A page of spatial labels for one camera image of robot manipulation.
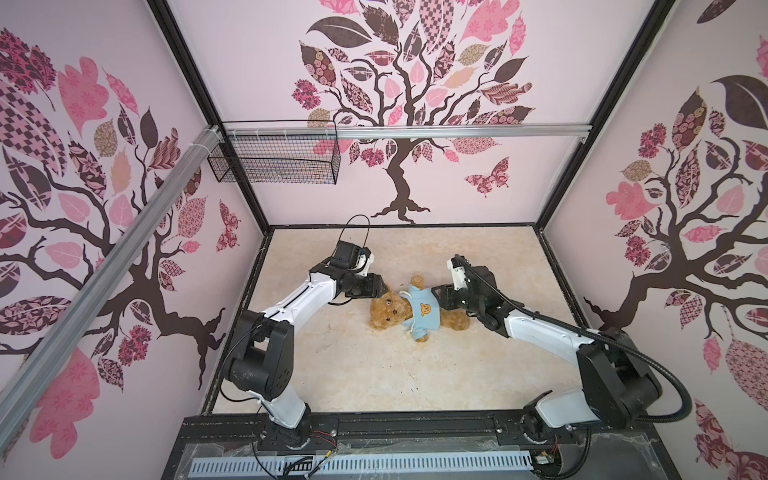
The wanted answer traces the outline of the light blue fleece hoodie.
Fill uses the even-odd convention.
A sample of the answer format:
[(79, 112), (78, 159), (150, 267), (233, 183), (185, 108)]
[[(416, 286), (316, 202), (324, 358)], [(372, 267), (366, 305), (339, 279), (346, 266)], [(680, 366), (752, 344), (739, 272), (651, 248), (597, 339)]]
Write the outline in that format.
[(410, 285), (406, 291), (401, 291), (399, 296), (411, 306), (412, 316), (403, 324), (415, 341), (426, 338), (430, 332), (440, 328), (440, 306), (430, 289)]

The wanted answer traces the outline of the brown plush teddy bear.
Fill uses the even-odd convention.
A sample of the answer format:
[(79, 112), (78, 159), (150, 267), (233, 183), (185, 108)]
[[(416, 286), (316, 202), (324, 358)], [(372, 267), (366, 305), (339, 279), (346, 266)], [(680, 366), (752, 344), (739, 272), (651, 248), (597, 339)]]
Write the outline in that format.
[[(420, 289), (430, 289), (421, 275), (414, 275), (411, 277), (407, 288), (403, 287), (399, 291), (389, 291), (383, 297), (373, 299), (370, 307), (370, 324), (374, 329), (386, 330), (402, 326), (412, 338), (409, 329), (403, 324), (405, 320), (412, 316), (412, 309), (408, 302), (399, 296), (399, 293), (406, 291), (410, 285)], [(438, 330), (447, 328), (453, 331), (465, 331), (470, 326), (470, 317), (464, 311), (446, 311), (440, 308), (440, 318), (441, 325)], [(430, 334), (436, 331), (430, 332), (422, 340), (415, 341), (412, 339), (417, 343), (424, 343), (429, 339)]]

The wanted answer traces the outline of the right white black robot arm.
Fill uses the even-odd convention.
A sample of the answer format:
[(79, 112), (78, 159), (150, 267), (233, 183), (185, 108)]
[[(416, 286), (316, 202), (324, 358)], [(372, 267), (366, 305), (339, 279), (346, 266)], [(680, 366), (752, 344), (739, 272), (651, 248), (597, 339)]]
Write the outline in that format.
[(624, 428), (661, 397), (660, 382), (646, 362), (627, 352), (634, 344), (623, 332), (602, 335), (547, 321), (500, 293), (486, 267), (466, 265), (460, 256), (449, 260), (447, 268), (452, 282), (432, 289), (441, 307), (463, 310), (486, 329), (536, 346), (578, 369), (580, 387), (547, 391), (524, 407), (522, 423), (530, 436), (568, 425)]

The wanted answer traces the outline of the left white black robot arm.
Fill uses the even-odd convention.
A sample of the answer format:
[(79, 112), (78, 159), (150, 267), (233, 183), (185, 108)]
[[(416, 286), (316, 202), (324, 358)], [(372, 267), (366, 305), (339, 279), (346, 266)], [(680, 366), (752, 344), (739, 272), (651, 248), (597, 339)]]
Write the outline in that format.
[(237, 320), (223, 377), (257, 399), (277, 426), (296, 429), (309, 411), (291, 386), (296, 333), (340, 295), (357, 300), (387, 293), (382, 277), (369, 271), (373, 262), (369, 248), (340, 240), (286, 298), (264, 311), (245, 310)]

